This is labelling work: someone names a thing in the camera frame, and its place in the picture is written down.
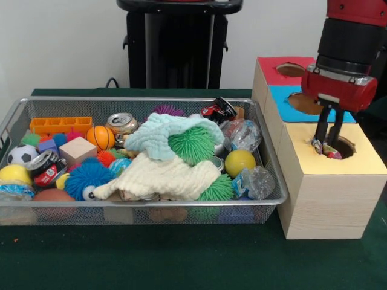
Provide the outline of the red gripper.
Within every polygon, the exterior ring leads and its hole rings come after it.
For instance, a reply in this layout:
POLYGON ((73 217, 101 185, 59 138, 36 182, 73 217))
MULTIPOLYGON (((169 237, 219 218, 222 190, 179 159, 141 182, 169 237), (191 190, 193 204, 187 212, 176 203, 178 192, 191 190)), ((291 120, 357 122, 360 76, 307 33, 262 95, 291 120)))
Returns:
MULTIPOLYGON (((343 125, 345 111, 364 111, 372 102, 376 90, 377 79, 354 77, 318 68, 315 64, 308 65, 301 81, 302 92, 314 98, 339 105, 335 109, 334 125, 328 133, 328 145, 335 148, 343 125)), ((324 106, 317 122, 314 139, 324 143, 331 106, 324 106)))

